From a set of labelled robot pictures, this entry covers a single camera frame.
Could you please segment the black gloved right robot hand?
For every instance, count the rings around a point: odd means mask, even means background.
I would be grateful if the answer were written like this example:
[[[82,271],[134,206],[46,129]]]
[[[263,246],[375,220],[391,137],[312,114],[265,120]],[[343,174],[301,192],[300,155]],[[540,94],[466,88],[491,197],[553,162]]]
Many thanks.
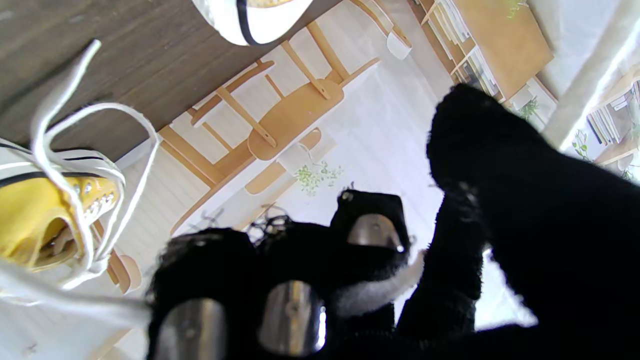
[[[466,83],[426,143],[443,192],[410,262],[402,199],[346,187],[329,225],[283,211],[174,237],[148,360],[639,358],[639,187],[553,149]]]

